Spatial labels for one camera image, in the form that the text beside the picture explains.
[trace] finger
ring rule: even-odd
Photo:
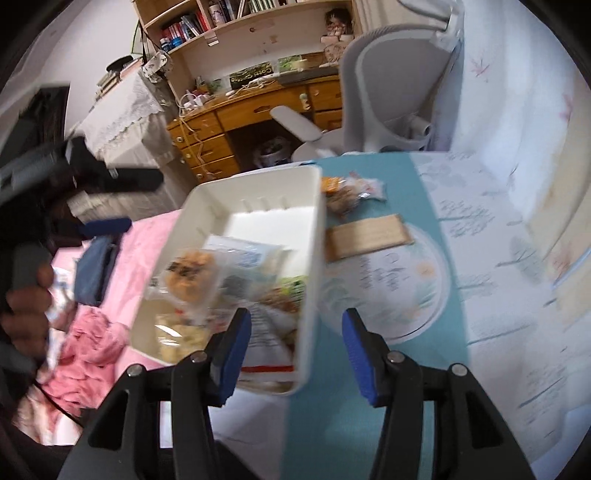
[[[50,264],[43,264],[37,270],[37,282],[40,287],[49,288],[53,285],[53,268]]]
[[[23,355],[44,359],[47,354],[47,342],[41,339],[15,340],[15,348]]]
[[[47,317],[38,313],[21,313],[19,315],[2,315],[0,319],[2,328],[15,342],[16,340],[43,340],[49,333]]]
[[[44,313],[51,307],[51,293],[41,287],[25,287],[9,291],[6,300],[13,312]]]

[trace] wooden desk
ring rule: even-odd
[[[180,149],[185,162],[202,183],[240,173],[240,141],[232,141],[232,132],[249,125],[271,120],[270,110],[286,105],[305,113],[322,130],[340,128],[342,102],[338,75],[305,80],[289,86],[278,82],[261,88],[246,90],[228,98],[221,96],[185,117],[193,132],[184,132],[178,119],[168,125],[173,143]],[[201,148],[201,158],[214,178],[205,175],[195,155]]]

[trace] chair armrest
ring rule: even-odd
[[[322,138],[320,128],[287,106],[280,105],[272,108],[271,116],[302,142],[315,142]]]

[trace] plastic bag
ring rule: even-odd
[[[204,248],[231,255],[220,289],[243,300],[256,300],[275,283],[288,253],[281,245],[218,235],[210,235]]]
[[[364,179],[355,172],[349,177],[322,178],[322,191],[328,196],[327,207],[337,215],[350,213],[361,200],[386,200],[383,181]]]
[[[255,382],[295,379],[294,351],[306,277],[282,278],[256,301],[221,293],[209,310],[212,331],[224,331],[238,307],[251,313],[252,333],[240,374]]]
[[[180,312],[156,315],[154,326],[160,359],[169,364],[203,350],[212,335],[208,327],[191,325]]]
[[[202,325],[228,262],[225,252],[185,249],[158,276],[158,289],[184,310],[194,325]]]

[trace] blue bag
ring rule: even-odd
[[[74,300],[99,307],[105,298],[122,235],[96,237],[76,265]]]

